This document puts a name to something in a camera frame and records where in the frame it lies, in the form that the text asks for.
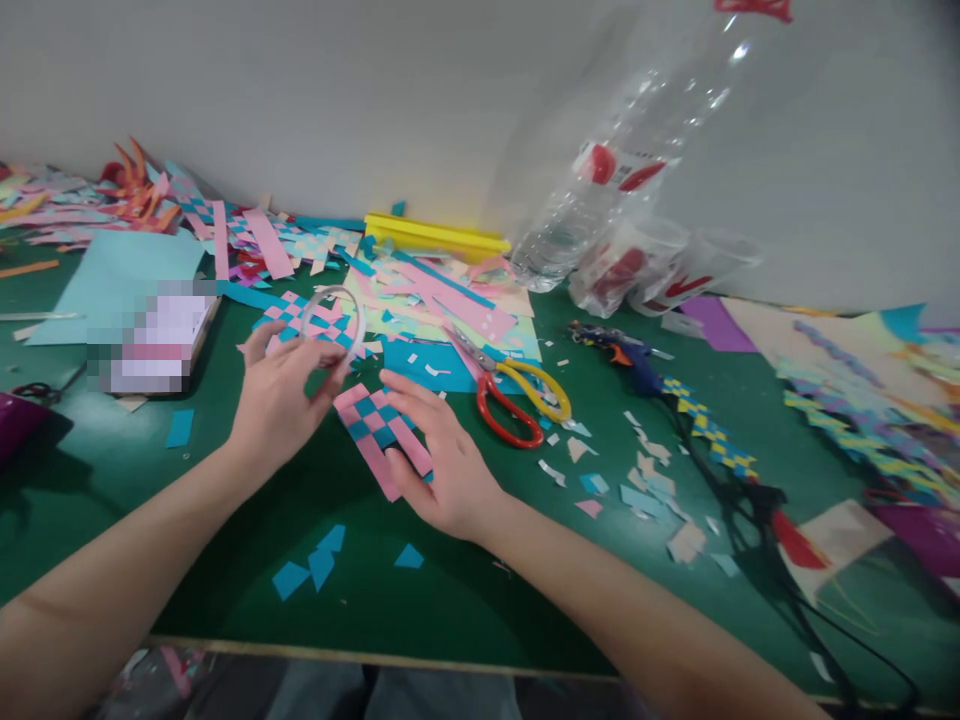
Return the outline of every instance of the yellow container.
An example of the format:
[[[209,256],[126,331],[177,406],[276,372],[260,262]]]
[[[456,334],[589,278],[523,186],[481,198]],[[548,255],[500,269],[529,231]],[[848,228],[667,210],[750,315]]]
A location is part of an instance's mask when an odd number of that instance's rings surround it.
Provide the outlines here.
[[[364,222],[367,223],[367,235],[376,238],[377,245],[383,245],[386,239],[390,238],[398,250],[440,250],[455,255],[470,265],[498,257],[510,249],[510,243],[502,240],[502,235],[496,233],[414,222],[383,213],[370,213],[364,218]]]

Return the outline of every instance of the white wall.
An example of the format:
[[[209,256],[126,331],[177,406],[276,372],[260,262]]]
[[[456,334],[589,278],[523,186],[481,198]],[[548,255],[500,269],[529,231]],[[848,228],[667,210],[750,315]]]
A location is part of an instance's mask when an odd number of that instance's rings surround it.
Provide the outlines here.
[[[503,229],[631,67],[710,0],[34,0],[0,21],[0,157],[96,174],[127,133],[239,201]],[[960,324],[945,4],[805,0],[691,141],[661,209],[758,238],[730,290]]]

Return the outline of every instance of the clear plastic cup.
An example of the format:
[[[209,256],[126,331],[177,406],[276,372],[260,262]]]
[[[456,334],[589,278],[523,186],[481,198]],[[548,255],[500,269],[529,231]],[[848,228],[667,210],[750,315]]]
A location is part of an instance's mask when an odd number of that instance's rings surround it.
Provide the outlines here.
[[[591,249],[570,276],[570,297],[591,315],[608,318],[630,288],[668,280],[673,259],[689,239],[687,230],[669,220],[646,212],[628,216],[609,242]]]
[[[742,268],[762,261],[760,247],[748,237],[727,230],[695,230],[687,248],[677,256],[670,280],[651,297],[641,288],[627,302],[641,315],[663,315]]]

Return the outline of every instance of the blue paper triangle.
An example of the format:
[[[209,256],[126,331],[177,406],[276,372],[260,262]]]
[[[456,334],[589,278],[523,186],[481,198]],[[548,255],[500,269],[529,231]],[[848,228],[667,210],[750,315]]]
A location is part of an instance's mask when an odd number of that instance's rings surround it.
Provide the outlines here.
[[[416,548],[410,544],[407,544],[403,552],[400,553],[400,557],[393,564],[394,567],[408,567],[414,570],[419,570],[421,565],[423,565],[423,555],[418,553]]]
[[[347,529],[343,525],[334,526],[333,530],[327,533],[327,536],[317,545],[317,550],[327,550],[329,552],[340,552],[343,549],[343,536]]]
[[[333,571],[333,553],[329,550],[317,550],[307,558],[307,564],[310,566],[310,574],[313,575],[313,587],[320,592]]]
[[[286,602],[298,587],[303,585],[310,573],[294,562],[288,562],[280,572],[273,576],[273,586],[277,589],[280,599]]]

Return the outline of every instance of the hand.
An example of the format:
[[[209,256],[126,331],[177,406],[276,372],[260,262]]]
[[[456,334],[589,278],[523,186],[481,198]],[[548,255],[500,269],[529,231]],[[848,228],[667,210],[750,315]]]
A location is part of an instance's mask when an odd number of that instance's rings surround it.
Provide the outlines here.
[[[240,403],[227,446],[248,457],[270,475],[292,458],[313,435],[340,392],[349,365],[335,343],[296,338],[266,357],[267,342],[286,328],[275,321],[261,325],[244,345],[246,371]],[[310,373],[330,368],[323,385],[308,398],[303,388]]]
[[[423,520],[448,535],[483,544],[486,529],[507,499],[473,439],[460,427],[443,400],[407,378],[383,370],[380,379],[393,390],[387,400],[410,417],[427,438],[433,456],[429,485],[410,467],[406,456],[389,448],[387,460],[400,494]]]

